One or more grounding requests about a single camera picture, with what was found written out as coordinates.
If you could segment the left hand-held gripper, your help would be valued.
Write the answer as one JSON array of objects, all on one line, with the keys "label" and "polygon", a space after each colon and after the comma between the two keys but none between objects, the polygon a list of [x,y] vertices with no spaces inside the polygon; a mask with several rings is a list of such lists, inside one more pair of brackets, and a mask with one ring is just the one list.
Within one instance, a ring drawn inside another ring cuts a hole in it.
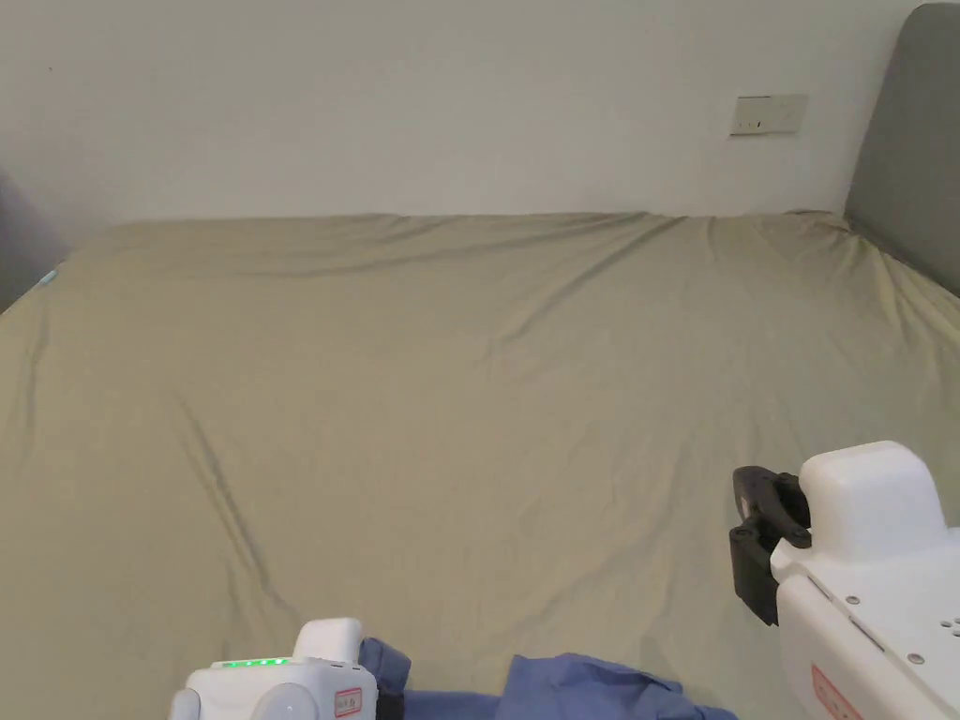
[{"label": "left hand-held gripper", "polygon": [[192,672],[172,698],[171,719],[402,719],[402,693],[360,663],[355,618],[307,623],[292,654],[218,661]]}]

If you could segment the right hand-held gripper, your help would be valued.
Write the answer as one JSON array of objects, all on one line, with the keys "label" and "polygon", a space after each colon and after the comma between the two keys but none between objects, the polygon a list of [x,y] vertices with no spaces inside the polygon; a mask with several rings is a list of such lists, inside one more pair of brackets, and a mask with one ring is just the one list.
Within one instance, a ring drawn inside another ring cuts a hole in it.
[{"label": "right hand-held gripper", "polygon": [[778,625],[808,717],[957,718],[959,531],[922,460],[874,442],[811,457],[799,477],[741,467],[732,483],[734,591]]}]

